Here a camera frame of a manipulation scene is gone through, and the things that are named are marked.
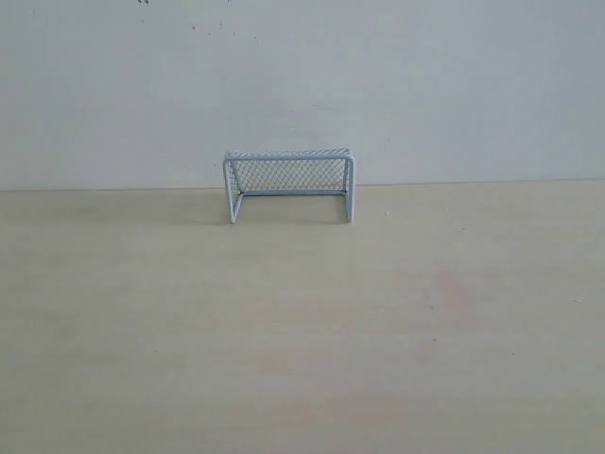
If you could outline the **white miniature soccer goal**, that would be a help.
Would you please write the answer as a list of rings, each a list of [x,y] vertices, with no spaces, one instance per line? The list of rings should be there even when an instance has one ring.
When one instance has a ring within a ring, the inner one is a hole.
[[[346,219],[354,220],[355,161],[348,148],[228,151],[222,172],[232,223],[245,198],[280,196],[342,197]]]

